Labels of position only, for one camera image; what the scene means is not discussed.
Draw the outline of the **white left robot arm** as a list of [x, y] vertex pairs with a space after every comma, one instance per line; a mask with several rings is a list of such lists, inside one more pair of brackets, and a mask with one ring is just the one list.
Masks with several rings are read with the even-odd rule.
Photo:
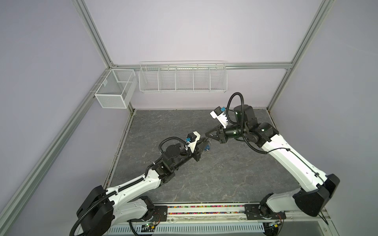
[[152, 219], [155, 206], [144, 193], [168, 183], [190, 159], [199, 161], [208, 145], [208, 138], [202, 138], [197, 132], [184, 140], [164, 139], [158, 146], [160, 157], [142, 175], [107, 189], [100, 185], [90, 192], [77, 211], [78, 219], [69, 235], [74, 236], [80, 227], [83, 236], [102, 236], [119, 223]]

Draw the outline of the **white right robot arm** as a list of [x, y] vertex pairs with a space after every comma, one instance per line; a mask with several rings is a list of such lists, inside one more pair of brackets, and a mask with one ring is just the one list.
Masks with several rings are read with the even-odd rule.
[[333, 197], [340, 179], [326, 174], [291, 147], [270, 123], [259, 123], [252, 106], [245, 104], [241, 93], [231, 95], [226, 107], [215, 108], [210, 115], [219, 126], [206, 132], [206, 137], [225, 144], [229, 139], [246, 143], [253, 151], [270, 155], [298, 182], [297, 190], [267, 194], [258, 207], [263, 218], [300, 210], [311, 217], [321, 214]]

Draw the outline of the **white mesh box basket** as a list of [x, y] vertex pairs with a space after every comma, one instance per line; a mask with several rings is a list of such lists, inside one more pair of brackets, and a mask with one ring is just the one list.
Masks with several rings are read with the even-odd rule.
[[128, 109], [136, 86], [134, 70], [110, 69], [94, 95], [102, 108]]

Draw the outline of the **aluminium front mounting rail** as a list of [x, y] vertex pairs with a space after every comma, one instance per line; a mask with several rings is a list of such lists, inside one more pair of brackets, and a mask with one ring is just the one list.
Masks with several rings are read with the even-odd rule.
[[[258, 222], [269, 228], [278, 228], [283, 223], [295, 220], [311, 220], [312, 217], [300, 211], [287, 211], [285, 220], [248, 220], [245, 215], [245, 204], [253, 203], [187, 203], [187, 204], [154, 204], [147, 197], [116, 206], [113, 202], [100, 203], [95, 207], [82, 208], [78, 217], [83, 230], [87, 231], [96, 226], [109, 228], [113, 225], [131, 222], [140, 222], [145, 225], [163, 223], [199, 222], [202, 224], [225, 223], [227, 221]], [[165, 222], [142, 221], [148, 209], [154, 206], [168, 206], [168, 217]]]

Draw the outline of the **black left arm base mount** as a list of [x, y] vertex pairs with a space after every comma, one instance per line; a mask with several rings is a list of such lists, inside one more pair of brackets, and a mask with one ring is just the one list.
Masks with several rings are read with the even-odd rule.
[[141, 218], [142, 221], [165, 222], [168, 217], [168, 206], [154, 206], [148, 209], [145, 215]]

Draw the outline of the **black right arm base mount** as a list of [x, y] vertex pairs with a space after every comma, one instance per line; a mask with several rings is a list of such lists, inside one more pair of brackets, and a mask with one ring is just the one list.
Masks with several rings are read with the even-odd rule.
[[248, 220], [285, 220], [286, 214], [284, 212], [273, 212], [266, 206], [261, 206], [259, 203], [245, 204], [245, 215]]

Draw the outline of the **aluminium frame corner post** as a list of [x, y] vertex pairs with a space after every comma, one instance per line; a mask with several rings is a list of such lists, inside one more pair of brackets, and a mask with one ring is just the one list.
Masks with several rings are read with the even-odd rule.
[[90, 11], [83, 0], [72, 0], [71, 1], [82, 20], [84, 27], [86, 28], [97, 52], [99, 53], [103, 63], [107, 68], [113, 68], [115, 65], [112, 62], [106, 47], [101, 39], [101, 36], [95, 26], [95, 23], [91, 17]]

